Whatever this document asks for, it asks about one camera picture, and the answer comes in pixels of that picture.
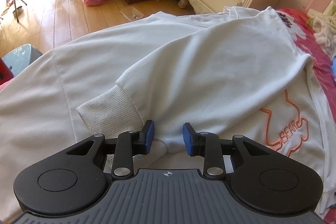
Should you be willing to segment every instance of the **gray ribbed platform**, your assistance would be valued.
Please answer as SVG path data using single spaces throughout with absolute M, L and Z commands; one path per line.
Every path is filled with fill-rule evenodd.
M 238 203 L 220 181 L 197 170 L 139 170 L 136 177 L 114 182 L 93 207 L 63 218 L 23 214 L 16 224 L 319 224 L 313 213 L 275 218 Z

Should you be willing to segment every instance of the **sweatshirt sleeve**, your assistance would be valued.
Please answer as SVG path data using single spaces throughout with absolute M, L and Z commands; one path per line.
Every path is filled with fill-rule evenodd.
M 107 136 L 152 119 L 154 140 L 174 153 L 184 149 L 185 122 L 222 133 L 284 90 L 309 59 L 268 8 L 161 46 L 77 110 L 93 134 Z

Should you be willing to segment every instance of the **red bedspread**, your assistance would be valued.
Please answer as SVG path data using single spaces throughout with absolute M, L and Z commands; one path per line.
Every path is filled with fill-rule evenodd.
M 315 75 L 328 99 L 336 122 L 336 85 L 335 76 L 331 69 L 332 61 L 316 43 L 313 30 L 306 24 L 308 16 L 301 11 L 292 9 L 279 9 L 277 12 L 286 26 L 295 33 L 292 38 L 297 47 L 313 57 Z M 336 224 L 336 205 L 329 209 L 324 221 L 328 224 Z

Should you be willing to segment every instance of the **bear graphic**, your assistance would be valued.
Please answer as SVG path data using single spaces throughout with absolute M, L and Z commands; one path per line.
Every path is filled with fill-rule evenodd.
M 295 152 L 300 148 L 302 142 L 308 140 L 309 130 L 308 130 L 308 121 L 306 117 L 300 114 L 300 109 L 298 105 L 288 98 L 288 91 L 285 90 L 285 100 L 286 103 L 291 104 L 296 109 L 296 117 L 294 117 L 288 124 L 284 125 L 283 129 L 278 134 L 277 140 L 271 140 L 269 137 L 269 126 L 271 123 L 271 119 L 276 119 L 276 117 L 272 117 L 272 111 L 270 109 L 260 108 L 260 111 L 267 114 L 266 125 L 265 125 L 265 143 L 271 149 L 278 151 L 282 149 L 284 146 L 290 145 L 291 147 L 286 147 L 284 150 L 286 156 L 290 156 L 291 153 Z M 292 142 L 288 142 L 294 135 L 300 134 L 299 143 L 292 144 Z

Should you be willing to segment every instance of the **carved wooden leg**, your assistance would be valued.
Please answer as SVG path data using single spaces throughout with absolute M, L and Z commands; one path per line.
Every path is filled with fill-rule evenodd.
M 188 4 L 188 0 L 180 0 L 180 1 L 178 2 L 178 6 L 179 6 L 180 8 L 185 8 L 185 7 L 187 6 L 187 4 Z

